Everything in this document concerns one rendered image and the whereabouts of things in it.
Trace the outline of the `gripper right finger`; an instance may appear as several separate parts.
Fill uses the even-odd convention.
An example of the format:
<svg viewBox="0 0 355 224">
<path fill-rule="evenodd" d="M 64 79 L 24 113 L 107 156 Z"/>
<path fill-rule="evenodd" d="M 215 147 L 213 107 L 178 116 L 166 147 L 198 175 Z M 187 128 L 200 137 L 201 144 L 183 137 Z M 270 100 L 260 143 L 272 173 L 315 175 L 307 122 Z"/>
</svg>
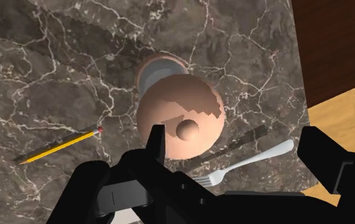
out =
<svg viewBox="0 0 355 224">
<path fill-rule="evenodd" d="M 315 126 L 302 129 L 297 155 L 330 194 L 339 194 L 335 210 L 355 224 L 355 152 L 344 149 Z"/>
</svg>

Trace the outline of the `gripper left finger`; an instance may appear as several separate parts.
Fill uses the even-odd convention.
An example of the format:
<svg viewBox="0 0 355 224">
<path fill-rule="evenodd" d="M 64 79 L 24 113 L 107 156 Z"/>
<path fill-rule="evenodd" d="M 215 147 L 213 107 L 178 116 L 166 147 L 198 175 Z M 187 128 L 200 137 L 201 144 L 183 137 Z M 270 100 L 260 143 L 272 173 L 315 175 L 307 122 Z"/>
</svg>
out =
<svg viewBox="0 0 355 224">
<path fill-rule="evenodd" d="M 165 168 L 164 159 L 164 126 L 155 125 L 146 147 L 125 152 L 116 165 L 80 164 L 46 224 L 113 224 L 126 208 L 144 224 L 222 224 L 222 198 Z"/>
</svg>

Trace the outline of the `white fork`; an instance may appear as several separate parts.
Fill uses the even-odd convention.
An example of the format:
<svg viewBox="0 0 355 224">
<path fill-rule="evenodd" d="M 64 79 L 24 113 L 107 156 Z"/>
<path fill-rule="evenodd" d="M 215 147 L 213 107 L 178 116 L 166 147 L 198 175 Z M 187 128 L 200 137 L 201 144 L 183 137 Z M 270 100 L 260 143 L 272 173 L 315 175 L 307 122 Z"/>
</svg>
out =
<svg viewBox="0 0 355 224">
<path fill-rule="evenodd" d="M 251 158 L 247 158 L 243 161 L 237 162 L 225 169 L 219 169 L 219 170 L 214 171 L 206 176 L 194 177 L 193 180 L 205 188 L 216 186 L 223 181 L 225 174 L 231 170 L 234 170 L 238 167 L 242 167 L 243 165 L 247 165 L 247 164 L 251 164 L 251 163 L 265 160 L 268 158 L 283 155 L 287 152 L 290 152 L 293 148 L 294 148 L 294 141 L 292 139 L 288 139 L 288 140 L 286 140 L 286 141 L 284 141 L 284 142 L 282 142 L 282 143 L 280 143 L 280 144 L 278 144 L 266 151 L 263 151 Z"/>
</svg>

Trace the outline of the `yellow pencil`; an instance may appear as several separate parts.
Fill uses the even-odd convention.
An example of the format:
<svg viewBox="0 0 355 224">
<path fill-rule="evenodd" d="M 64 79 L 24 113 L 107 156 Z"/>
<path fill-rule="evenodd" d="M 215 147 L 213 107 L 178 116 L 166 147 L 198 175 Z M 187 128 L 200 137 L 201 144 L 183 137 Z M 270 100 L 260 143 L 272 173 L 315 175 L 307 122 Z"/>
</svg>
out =
<svg viewBox="0 0 355 224">
<path fill-rule="evenodd" d="M 55 146 L 50 146 L 50 147 L 47 147 L 45 150 L 43 150 L 42 152 L 39 152 L 39 153 L 36 153 L 34 155 L 31 155 L 31 156 L 28 156 L 27 158 L 23 159 L 21 162 L 19 162 L 18 164 L 19 165 L 22 165 L 22 164 L 28 164 L 28 163 L 31 163 L 35 160 L 38 160 L 40 158 L 43 158 L 49 154 L 52 154 L 56 151 L 59 151 L 63 148 L 66 148 L 72 144 L 75 144 L 77 142 L 80 142 L 86 138 L 89 138 L 89 137 L 92 137 L 98 133 L 101 133 L 103 131 L 103 128 L 102 127 L 96 127 L 92 130 L 88 130 L 86 132 L 83 132 L 83 133 L 80 133 L 78 134 L 76 137 L 72 137 L 72 138 L 69 138 L 68 140 L 65 140 L 65 141 L 61 141 L 60 143 L 57 143 Z"/>
</svg>

